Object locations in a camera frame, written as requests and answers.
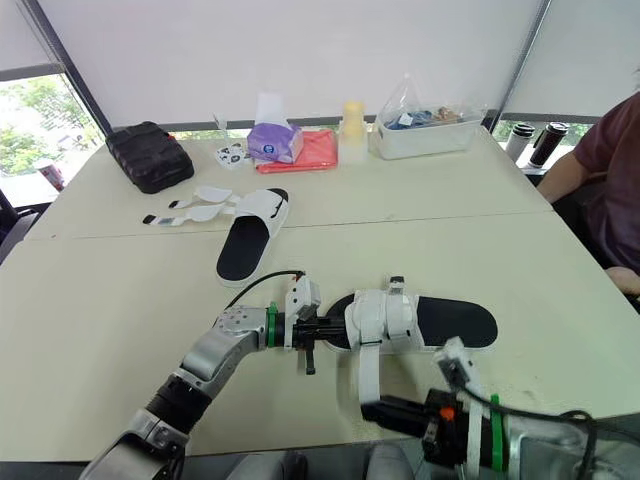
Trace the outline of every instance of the table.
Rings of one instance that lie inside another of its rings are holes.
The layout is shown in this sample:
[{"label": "table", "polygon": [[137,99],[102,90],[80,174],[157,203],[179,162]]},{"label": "table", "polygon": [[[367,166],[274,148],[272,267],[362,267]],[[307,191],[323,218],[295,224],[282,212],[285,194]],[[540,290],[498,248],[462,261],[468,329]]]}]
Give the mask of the table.
[{"label": "table", "polygon": [[[0,268],[1,460],[87,460],[121,432],[233,297],[215,278],[225,232],[26,241]],[[527,252],[547,251],[545,256]],[[635,412],[640,322],[552,212],[283,229],[264,271],[303,268],[321,312],[402,274],[408,289],[488,308],[473,354],[487,392],[520,407]],[[285,280],[246,304],[283,304]],[[386,357],[382,392],[444,387],[431,354]],[[362,420],[355,363],[323,345],[243,360],[193,432],[192,454],[397,438]]]},{"label": "table", "polygon": [[[198,185],[232,188],[237,194],[280,187],[289,192],[286,228],[390,220],[416,220],[550,211],[489,133],[477,130],[466,152],[384,161],[336,170],[263,175],[247,165],[220,167],[215,141],[182,142],[196,175],[154,195],[141,193],[103,147],[71,181],[27,238],[87,238],[175,233],[143,225],[149,213],[175,216],[172,200],[190,198]],[[195,224],[181,232],[226,231],[231,219]]]}]

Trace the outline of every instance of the tissue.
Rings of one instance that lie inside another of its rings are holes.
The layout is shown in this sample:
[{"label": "tissue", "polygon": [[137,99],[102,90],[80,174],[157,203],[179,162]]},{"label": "tissue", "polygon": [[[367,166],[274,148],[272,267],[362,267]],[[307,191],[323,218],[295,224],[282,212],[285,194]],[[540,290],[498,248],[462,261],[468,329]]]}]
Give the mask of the tissue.
[{"label": "tissue", "polygon": [[302,129],[289,125],[282,95],[258,95],[255,126],[247,137],[249,154],[270,162],[294,163],[303,145]]}]

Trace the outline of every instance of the green ring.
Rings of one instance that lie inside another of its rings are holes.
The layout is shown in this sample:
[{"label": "green ring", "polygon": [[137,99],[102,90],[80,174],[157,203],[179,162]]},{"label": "green ring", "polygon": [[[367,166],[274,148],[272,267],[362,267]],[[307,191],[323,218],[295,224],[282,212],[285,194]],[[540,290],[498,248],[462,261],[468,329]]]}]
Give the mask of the green ring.
[{"label": "green ring", "polygon": [[276,315],[278,314],[278,306],[276,302],[271,302],[267,308],[267,347],[276,346]]},{"label": "green ring", "polygon": [[[491,395],[491,403],[500,405],[500,397],[497,393]],[[502,414],[491,411],[491,468],[496,472],[502,472],[504,461],[502,457]]]}]

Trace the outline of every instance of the black bag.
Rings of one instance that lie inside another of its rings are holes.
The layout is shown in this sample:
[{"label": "black bag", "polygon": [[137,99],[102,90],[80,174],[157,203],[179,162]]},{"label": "black bag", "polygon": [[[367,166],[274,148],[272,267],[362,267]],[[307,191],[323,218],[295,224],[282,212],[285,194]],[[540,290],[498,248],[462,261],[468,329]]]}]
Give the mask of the black bag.
[{"label": "black bag", "polygon": [[114,132],[107,147],[142,192],[156,193],[193,176],[193,163],[175,138],[153,122]]}]

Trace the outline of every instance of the orange button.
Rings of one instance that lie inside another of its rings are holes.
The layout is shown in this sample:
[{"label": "orange button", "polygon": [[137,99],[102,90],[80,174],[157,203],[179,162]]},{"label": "orange button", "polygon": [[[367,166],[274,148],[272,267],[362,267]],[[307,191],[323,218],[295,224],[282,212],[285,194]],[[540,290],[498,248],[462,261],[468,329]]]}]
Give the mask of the orange button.
[{"label": "orange button", "polygon": [[440,416],[447,422],[453,422],[453,419],[456,416],[456,411],[453,409],[453,407],[442,407],[440,409]]}]

